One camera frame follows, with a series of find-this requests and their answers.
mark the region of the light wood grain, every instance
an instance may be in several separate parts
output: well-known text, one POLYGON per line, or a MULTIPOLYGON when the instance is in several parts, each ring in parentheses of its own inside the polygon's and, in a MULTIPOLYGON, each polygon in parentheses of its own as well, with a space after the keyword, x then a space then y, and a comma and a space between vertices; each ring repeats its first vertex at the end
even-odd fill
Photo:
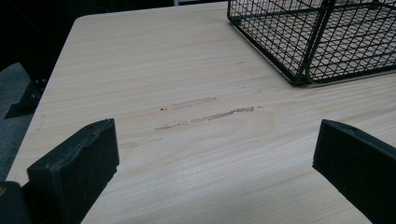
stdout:
POLYGON ((83 223, 369 223, 313 154, 322 119, 396 146, 396 76, 293 88, 226 7, 78 19, 7 179, 114 118, 120 166, 83 223))

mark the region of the wooden table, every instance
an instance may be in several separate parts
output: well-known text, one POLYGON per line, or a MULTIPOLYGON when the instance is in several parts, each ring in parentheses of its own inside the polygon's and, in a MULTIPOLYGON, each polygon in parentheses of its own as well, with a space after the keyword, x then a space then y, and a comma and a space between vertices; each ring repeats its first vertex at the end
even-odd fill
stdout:
POLYGON ((83 223, 368 223, 313 154, 322 119, 396 146, 396 76, 293 88, 226 8, 78 19, 7 180, 114 118, 120 166, 83 223))

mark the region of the black foam block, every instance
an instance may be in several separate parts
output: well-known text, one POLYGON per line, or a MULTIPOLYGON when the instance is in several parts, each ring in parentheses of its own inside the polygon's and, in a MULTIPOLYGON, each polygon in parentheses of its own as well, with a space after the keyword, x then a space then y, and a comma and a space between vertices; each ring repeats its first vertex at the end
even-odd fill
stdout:
POLYGON ((39 199, 33 203, 40 213, 34 220, 80 223, 119 163, 114 119, 95 122, 73 134, 27 169, 30 182, 24 191, 39 199))
POLYGON ((16 182, 0 182, 0 223, 31 223, 21 186, 16 182))
POLYGON ((373 223, 396 223, 396 148, 325 119, 313 167, 373 223))

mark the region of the scratched wood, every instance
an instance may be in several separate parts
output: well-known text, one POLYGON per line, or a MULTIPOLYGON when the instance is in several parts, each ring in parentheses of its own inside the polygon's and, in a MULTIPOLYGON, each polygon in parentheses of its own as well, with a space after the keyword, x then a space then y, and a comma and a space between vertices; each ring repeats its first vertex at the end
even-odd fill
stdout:
POLYGON ((7 179, 114 118, 120 166, 83 223, 369 223, 312 159, 322 119, 396 146, 396 76, 293 88, 226 7, 78 19, 7 179))

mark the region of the metal wire mesh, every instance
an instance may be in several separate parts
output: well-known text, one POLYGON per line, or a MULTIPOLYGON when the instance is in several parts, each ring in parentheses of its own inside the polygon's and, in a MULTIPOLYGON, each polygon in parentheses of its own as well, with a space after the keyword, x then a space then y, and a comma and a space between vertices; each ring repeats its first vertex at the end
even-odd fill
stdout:
POLYGON ((396 68, 394 0, 233 0, 228 17, 293 85, 396 68))

